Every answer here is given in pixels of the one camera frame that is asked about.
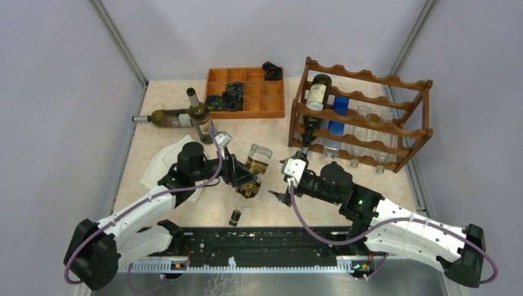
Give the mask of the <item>green bottle front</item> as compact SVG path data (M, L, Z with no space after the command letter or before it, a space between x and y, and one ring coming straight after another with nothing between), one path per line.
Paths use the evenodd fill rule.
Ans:
M332 79L325 74L318 74L313 78L310 91L308 93L307 102L305 106L313 111L322 111L327 104L329 93L332 86ZM305 132L302 133L302 148L300 156L305 158L309 151L311 142L316 139L313 136L314 130L318 129L323 122L323 119L303 116L303 124L305 125Z

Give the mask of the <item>blue square glass bottle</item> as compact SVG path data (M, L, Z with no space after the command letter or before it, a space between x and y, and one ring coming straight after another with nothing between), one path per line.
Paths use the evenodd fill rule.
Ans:
M336 96L332 104L333 111L340 115L346 116L348 111L349 98L344 96ZM342 136L344 134L345 124L338 121L329 121L327 130L330 134ZM341 142L333 139L325 139L323 143L323 153L326 157L335 159L339 156L341 150Z

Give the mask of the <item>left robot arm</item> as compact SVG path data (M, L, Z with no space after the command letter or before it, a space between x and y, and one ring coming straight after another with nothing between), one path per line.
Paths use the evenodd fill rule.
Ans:
M176 163L147 194L116 214L79 222L64 256L65 281L99 290L123 266L154 253L181 253L185 239L174 223L147 224L180 206L214 179L237 188L257 178L227 148L216 149L217 157L208 159L202 144L186 143Z

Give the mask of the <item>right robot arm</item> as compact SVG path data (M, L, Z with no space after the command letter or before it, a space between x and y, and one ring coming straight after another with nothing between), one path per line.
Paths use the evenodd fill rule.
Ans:
M306 232L316 240L332 246L348 246L355 254L389 253L409 258L470 288L496 278L496 269L490 278L481 278L488 257L482 228L474 224L464 228L451 226L409 211L354 183L353 176L336 162L323 166L319 174L308 169L306 160L291 157L281 163L288 187L286 192L274 195L293 208ZM295 199L302 195L339 206L339 214L351 221L347 238L328 239L312 230L297 208Z

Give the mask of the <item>small clear labelled bottle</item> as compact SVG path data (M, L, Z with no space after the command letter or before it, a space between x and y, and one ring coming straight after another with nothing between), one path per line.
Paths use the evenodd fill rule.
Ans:
M242 212L252 206L253 199L260 192L263 177L268 170L272 157L273 151L271 149L259 144L251 145L245 166L256 176L256 179L235 189L234 210L229 219L230 226L236 227Z

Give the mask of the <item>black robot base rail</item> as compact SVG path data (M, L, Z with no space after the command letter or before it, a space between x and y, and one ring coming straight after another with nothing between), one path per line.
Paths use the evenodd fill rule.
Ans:
M233 257L240 267L333 266L337 257L370 263L370 273L383 267L385 254L364 250L363 243L332 245L300 227L178 228L171 245L155 257L181 257L186 266L225 266Z

